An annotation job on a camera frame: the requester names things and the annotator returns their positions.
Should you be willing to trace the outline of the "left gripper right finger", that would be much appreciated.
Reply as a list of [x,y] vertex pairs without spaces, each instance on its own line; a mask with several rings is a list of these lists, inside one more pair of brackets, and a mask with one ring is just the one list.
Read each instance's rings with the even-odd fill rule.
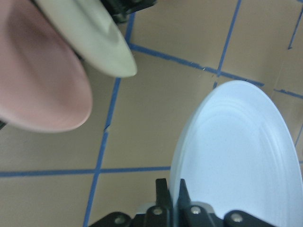
[[178,196],[178,223],[180,227],[195,227],[195,208],[187,190],[184,179],[180,180]]

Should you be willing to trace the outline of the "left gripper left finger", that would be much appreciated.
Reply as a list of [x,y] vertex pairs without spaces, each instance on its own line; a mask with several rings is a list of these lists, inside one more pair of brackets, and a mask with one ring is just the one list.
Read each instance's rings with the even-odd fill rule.
[[173,204],[165,178],[156,179],[155,216],[163,227],[173,226]]

